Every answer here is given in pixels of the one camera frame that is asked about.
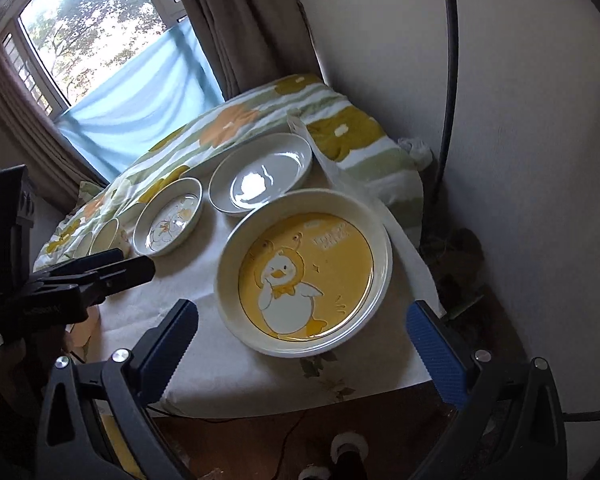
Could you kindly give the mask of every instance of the wooden floor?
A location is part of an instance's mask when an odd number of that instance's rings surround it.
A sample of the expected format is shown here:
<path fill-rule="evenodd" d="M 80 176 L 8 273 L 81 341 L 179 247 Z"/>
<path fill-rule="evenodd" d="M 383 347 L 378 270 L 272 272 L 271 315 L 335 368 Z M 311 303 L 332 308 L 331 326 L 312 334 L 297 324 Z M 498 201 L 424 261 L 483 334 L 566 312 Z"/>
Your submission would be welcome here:
<path fill-rule="evenodd" d="M 308 410 L 288 438 L 278 478 L 296 480 L 307 465 L 329 465 L 331 439 L 356 431 L 369 444 L 365 465 L 370 480 L 407 479 L 451 415 L 432 383 Z M 197 477 L 216 470 L 214 480 L 271 480 L 282 441 L 301 416 L 284 413 L 221 424 L 161 418 L 157 425 L 173 447 L 189 456 Z"/>

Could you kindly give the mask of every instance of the black cable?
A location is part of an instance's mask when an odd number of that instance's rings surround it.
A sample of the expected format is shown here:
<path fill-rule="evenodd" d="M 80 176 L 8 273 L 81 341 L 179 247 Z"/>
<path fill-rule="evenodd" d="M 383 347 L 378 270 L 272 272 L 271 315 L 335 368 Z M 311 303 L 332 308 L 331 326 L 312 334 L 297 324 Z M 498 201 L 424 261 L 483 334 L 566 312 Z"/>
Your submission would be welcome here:
<path fill-rule="evenodd" d="M 282 440 L 282 449 L 280 450 L 280 458 L 278 459 L 278 466 L 276 467 L 276 472 L 272 476 L 271 480 L 278 480 L 278 477 L 280 476 L 280 470 L 282 469 L 282 461 L 285 459 L 286 441 L 289 439 L 291 434 L 294 432 L 295 428 L 297 428 L 300 425 L 300 423 L 304 419 L 305 415 L 306 415 L 306 410 L 304 412 L 302 412 L 302 415 L 300 415 L 300 417 L 298 418 L 296 423 L 291 427 L 291 429 L 286 432 L 286 435 L 285 435 L 284 439 Z"/>
<path fill-rule="evenodd" d="M 562 420 L 564 422 L 596 422 L 596 421 L 600 420 L 600 411 L 598 411 L 598 412 L 563 413 Z"/>
<path fill-rule="evenodd" d="M 164 412 L 163 410 L 159 410 L 158 408 L 154 408 L 153 406 L 147 406 L 148 410 L 151 410 L 155 413 L 160 413 L 161 415 L 172 416 L 174 418 L 189 418 L 191 420 L 202 420 L 203 422 L 208 422 L 209 424 L 222 424 L 223 422 L 231 422 L 232 420 L 238 420 L 240 417 L 237 416 L 235 418 L 224 418 L 222 420 L 212 420 L 211 418 L 197 418 L 196 416 L 187 416 L 187 415 L 177 415 L 176 413 Z"/>
<path fill-rule="evenodd" d="M 71 354 L 71 355 L 72 355 L 72 356 L 74 356 L 76 359 L 78 359 L 78 361 L 79 361 L 81 364 L 84 364 L 84 359 L 83 359 L 83 358 L 81 358 L 81 357 L 80 357 L 80 356 L 79 356 L 77 353 L 75 353 L 73 350 L 71 350 L 71 351 L 69 352 L 69 354 Z"/>
<path fill-rule="evenodd" d="M 445 0 L 446 3 L 446 34 L 448 44 L 448 67 L 446 76 L 446 105 L 445 123 L 442 127 L 442 143 L 438 157 L 438 171 L 431 193 L 431 203 L 438 201 L 442 177 L 445 174 L 446 159 L 451 144 L 451 131 L 454 126 L 456 113 L 456 95 L 458 94 L 458 0 Z"/>

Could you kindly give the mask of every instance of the blue cloth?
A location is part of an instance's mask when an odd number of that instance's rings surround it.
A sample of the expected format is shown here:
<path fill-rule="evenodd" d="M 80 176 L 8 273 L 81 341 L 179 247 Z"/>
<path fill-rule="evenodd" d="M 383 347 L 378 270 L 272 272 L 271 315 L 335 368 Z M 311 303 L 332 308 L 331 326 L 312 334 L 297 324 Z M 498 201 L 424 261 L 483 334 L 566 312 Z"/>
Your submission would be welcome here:
<path fill-rule="evenodd" d="M 159 140 L 222 102 L 187 18 L 60 115 L 56 126 L 111 182 Z"/>

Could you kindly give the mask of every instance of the cartoon duck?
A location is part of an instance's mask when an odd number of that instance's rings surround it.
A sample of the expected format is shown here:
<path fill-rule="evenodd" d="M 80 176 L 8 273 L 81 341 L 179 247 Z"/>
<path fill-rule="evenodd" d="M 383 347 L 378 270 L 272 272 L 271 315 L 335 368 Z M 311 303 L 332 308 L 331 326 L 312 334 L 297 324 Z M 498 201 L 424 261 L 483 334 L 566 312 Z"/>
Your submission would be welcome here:
<path fill-rule="evenodd" d="M 265 240 L 265 253 L 256 262 L 254 277 L 262 290 L 258 307 L 276 334 L 291 334 L 306 327 L 306 334 L 314 336 L 327 325 L 314 319 L 314 297 L 322 296 L 322 292 L 302 281 L 304 261 L 298 253 L 301 237 L 301 233 L 294 235 L 293 248 L 275 249 Z"/>

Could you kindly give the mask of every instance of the table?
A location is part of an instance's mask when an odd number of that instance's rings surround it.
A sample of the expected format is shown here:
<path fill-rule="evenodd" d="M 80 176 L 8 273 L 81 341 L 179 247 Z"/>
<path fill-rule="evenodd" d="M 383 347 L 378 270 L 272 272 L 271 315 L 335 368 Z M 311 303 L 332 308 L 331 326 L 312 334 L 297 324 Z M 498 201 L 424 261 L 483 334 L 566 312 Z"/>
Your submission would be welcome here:
<path fill-rule="evenodd" d="M 323 168 L 329 162 L 319 159 L 305 187 L 328 185 Z M 201 181 L 206 190 L 208 177 Z M 204 418 L 270 415 L 429 380 L 404 328 L 406 309 L 417 298 L 442 311 L 430 273 L 406 236 L 402 258 L 394 243 L 394 270 L 386 297 L 357 335 L 321 356 L 275 358 L 243 345 L 219 317 L 212 276 L 239 219 L 216 211 L 206 195 L 204 200 L 202 218 L 190 237 L 173 253 L 155 259 L 154 280 L 100 305 L 100 325 L 88 347 L 90 362 L 108 358 L 117 348 L 133 347 L 179 298 L 186 298 L 198 307 L 200 322 L 156 405 L 171 413 Z"/>

